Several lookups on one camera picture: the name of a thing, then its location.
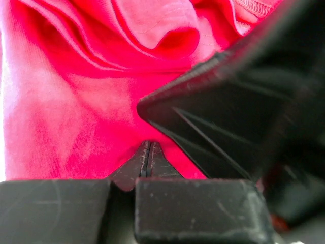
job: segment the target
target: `wrinkled fabric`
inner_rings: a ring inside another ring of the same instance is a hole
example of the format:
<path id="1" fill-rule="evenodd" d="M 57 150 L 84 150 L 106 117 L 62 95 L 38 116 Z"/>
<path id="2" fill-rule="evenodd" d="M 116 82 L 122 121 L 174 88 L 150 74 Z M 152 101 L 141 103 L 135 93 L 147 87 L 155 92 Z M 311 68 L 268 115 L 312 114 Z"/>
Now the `wrinkled fabric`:
<path id="1" fill-rule="evenodd" d="M 0 0 L 6 179 L 103 178 L 143 140 L 203 178 L 138 100 L 264 19 L 279 0 Z"/>

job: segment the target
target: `black rectangular block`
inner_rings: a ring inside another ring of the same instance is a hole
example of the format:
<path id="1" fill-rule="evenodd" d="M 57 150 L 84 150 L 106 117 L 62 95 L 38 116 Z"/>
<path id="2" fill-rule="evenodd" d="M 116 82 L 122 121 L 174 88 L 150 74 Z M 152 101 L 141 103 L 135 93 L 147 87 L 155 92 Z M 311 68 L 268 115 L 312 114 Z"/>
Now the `black rectangular block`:
<path id="1" fill-rule="evenodd" d="M 0 243 L 95 244 L 109 192 L 107 180 L 3 182 Z"/>
<path id="2" fill-rule="evenodd" d="M 141 244 L 274 243 L 264 199 L 246 180 L 140 178 L 135 218 Z"/>

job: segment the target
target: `garment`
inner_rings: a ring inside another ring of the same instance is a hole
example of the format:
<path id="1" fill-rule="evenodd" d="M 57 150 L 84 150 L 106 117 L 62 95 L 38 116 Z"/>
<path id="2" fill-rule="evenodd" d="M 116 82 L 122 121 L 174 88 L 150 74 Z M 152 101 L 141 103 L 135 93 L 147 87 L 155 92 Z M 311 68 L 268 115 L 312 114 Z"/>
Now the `garment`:
<path id="1" fill-rule="evenodd" d="M 184 177 L 204 177 L 136 104 L 279 2 L 0 0 L 6 179 L 103 178 L 146 139 L 160 142 Z"/>

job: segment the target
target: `stitching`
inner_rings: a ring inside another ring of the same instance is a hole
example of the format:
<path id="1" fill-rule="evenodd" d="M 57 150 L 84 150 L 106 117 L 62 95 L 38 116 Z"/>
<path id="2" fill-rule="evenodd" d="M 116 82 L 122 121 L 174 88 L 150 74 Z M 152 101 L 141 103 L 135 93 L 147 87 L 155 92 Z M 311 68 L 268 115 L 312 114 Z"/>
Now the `stitching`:
<path id="1" fill-rule="evenodd" d="M 257 0 L 236 0 L 236 2 L 258 18 L 265 18 L 273 9 L 272 6 Z"/>

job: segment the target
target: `red fabric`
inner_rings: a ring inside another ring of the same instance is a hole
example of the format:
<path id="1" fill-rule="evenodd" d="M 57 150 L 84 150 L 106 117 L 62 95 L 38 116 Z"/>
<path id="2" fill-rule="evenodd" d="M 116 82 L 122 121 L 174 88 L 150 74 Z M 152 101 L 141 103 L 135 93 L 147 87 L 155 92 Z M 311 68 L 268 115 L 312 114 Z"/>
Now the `red fabric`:
<path id="1" fill-rule="evenodd" d="M 0 0 L 6 179 L 102 178 L 159 141 L 139 98 L 245 35 L 279 0 Z"/>

